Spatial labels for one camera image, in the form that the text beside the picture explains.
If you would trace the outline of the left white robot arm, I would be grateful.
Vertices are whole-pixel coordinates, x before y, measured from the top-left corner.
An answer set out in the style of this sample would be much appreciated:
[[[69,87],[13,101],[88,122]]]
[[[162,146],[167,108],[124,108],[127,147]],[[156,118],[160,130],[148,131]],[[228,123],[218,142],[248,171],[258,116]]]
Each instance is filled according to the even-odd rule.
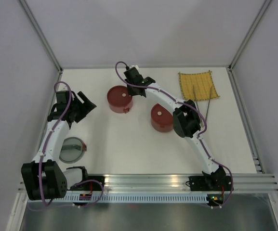
[[[47,131],[40,148],[32,161],[21,167],[29,200],[63,198],[72,186],[80,191],[89,187],[90,179],[85,167],[62,171],[57,161],[72,123],[80,122],[94,108],[96,105],[81,91],[56,93],[56,103],[47,117]]]

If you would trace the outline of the red steel bowl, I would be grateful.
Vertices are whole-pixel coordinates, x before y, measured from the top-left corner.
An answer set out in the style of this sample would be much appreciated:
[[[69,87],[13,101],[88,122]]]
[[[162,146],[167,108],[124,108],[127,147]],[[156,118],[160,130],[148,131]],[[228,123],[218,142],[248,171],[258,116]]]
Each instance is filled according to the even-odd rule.
[[[164,125],[157,125],[156,123],[153,123],[151,121],[151,125],[156,131],[162,132],[162,133],[170,132],[173,130],[173,123],[171,125],[164,126]]]
[[[108,96],[107,101],[109,104],[109,108],[118,114],[126,114],[130,112],[133,107],[133,100],[131,96]]]

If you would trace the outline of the red lid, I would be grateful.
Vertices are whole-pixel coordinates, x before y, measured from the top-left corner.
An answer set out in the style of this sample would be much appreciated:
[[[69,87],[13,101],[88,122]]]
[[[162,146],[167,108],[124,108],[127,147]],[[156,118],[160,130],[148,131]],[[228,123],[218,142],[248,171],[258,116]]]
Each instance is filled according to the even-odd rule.
[[[160,104],[155,104],[151,109],[151,121],[157,125],[168,126],[173,123],[171,113]]]
[[[128,95],[128,96],[130,96],[128,94],[127,87],[121,86],[121,85],[114,86],[107,92],[107,97],[108,96],[118,96],[118,95],[122,95],[122,96]]]

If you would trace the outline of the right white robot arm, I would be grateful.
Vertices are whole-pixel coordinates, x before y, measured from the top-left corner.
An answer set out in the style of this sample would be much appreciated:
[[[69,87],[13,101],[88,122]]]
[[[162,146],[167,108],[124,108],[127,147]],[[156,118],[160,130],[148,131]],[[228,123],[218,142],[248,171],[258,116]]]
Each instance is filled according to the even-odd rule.
[[[196,109],[195,103],[171,96],[154,79],[143,78],[135,66],[127,66],[124,75],[131,96],[140,95],[153,100],[172,115],[175,133],[189,143],[202,164],[203,179],[197,186],[207,191],[229,191],[232,186],[231,178],[226,175],[223,165],[213,159],[204,141],[202,133],[206,129],[201,128],[202,114]]]

